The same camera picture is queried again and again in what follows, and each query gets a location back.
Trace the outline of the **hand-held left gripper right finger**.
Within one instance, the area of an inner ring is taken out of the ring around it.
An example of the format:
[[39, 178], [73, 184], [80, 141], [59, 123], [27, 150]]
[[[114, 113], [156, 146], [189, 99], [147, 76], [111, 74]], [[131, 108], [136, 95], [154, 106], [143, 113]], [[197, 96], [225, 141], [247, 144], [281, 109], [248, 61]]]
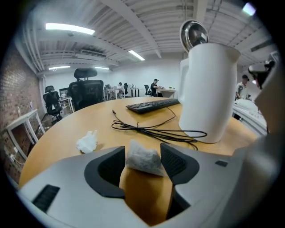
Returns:
[[237, 180], [243, 152], [218, 155], [161, 143], [161, 163], [172, 182], [168, 214], [187, 209], [212, 214]]

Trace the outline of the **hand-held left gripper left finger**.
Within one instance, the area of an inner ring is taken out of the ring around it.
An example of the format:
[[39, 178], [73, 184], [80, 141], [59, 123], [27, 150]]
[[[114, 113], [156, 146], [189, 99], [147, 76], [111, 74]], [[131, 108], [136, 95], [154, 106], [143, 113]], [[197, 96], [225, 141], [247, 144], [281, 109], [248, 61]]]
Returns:
[[29, 180], [19, 198], [48, 228], [145, 228], [119, 187], [125, 147], [55, 162]]

